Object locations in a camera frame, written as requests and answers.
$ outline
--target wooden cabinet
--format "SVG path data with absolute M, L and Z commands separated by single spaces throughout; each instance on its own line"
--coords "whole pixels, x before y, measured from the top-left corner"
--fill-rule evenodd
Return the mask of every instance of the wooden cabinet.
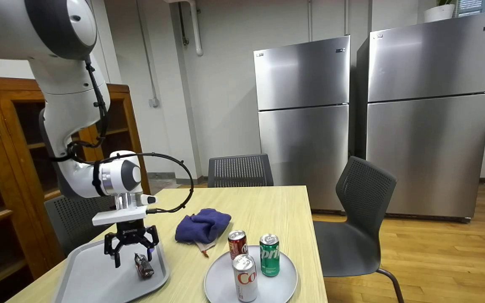
M 141 151 L 128 85 L 109 84 L 108 134 L 99 148 L 82 149 L 103 159 L 113 149 Z M 27 271 L 37 277 L 62 259 L 44 202 L 61 195 L 39 131 L 44 97 L 30 79 L 0 79 L 0 281 Z M 93 141 L 96 128 L 76 133 Z M 141 163 L 143 190 L 148 191 Z

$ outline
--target beige table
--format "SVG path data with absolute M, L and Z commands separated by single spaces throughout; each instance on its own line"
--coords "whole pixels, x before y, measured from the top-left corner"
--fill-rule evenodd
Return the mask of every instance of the beige table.
M 173 207 L 185 195 L 187 190 L 184 188 L 162 190 L 157 195 L 157 207 Z M 184 215 L 197 213 L 205 207 L 232 217 L 217 245 L 209 250 L 209 259 L 200 254 L 197 245 L 175 240 L 175 227 Z M 158 229 L 170 279 L 141 301 L 207 301 L 202 281 L 209 266 L 227 250 L 227 232 L 231 229 L 244 229 L 248 244 L 254 245 L 263 234 L 278 234 L 281 252 L 295 262 L 300 274 L 298 289 L 291 301 L 327 301 L 306 186 L 197 188 L 187 208 L 177 213 L 148 215 L 146 225 L 150 223 Z M 66 260 L 57 264 L 10 301 L 52 301 L 66 266 Z

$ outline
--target navy towel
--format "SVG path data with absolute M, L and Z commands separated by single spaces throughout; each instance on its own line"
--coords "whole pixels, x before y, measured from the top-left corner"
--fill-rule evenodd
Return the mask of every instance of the navy towel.
M 202 242 L 216 240 L 227 227 L 229 213 L 214 208 L 202 208 L 195 215 L 185 215 L 175 230 L 177 242 Z

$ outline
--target white plate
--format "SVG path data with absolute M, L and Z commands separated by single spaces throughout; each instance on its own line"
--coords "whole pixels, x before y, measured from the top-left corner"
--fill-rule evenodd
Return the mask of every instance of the white plate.
M 121 266 L 114 267 L 104 254 L 104 240 L 88 242 L 69 254 L 67 269 L 57 291 L 57 303 L 126 303 L 145 296 L 165 284 L 168 271 L 163 260 L 162 242 L 152 250 L 150 279 L 140 279 L 135 252 L 145 254 L 145 245 L 130 244 L 120 250 Z
M 248 252 L 254 257 L 258 272 L 259 294 L 254 303 L 286 303 L 298 284 L 298 274 L 291 259 L 279 254 L 279 272 L 274 277 L 268 277 L 261 272 L 259 247 L 249 245 Z M 209 267 L 204 279 L 204 291 L 210 303 L 239 301 L 229 252 L 219 255 Z

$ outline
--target refrigerator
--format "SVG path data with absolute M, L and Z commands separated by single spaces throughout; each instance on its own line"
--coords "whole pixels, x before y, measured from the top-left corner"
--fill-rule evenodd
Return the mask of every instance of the refrigerator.
M 468 222 L 485 148 L 485 13 L 370 32 L 357 57 L 357 151 L 396 176 L 389 213 Z
M 349 154 L 350 38 L 254 52 L 261 148 L 274 185 L 306 185 L 310 207 L 342 210 Z

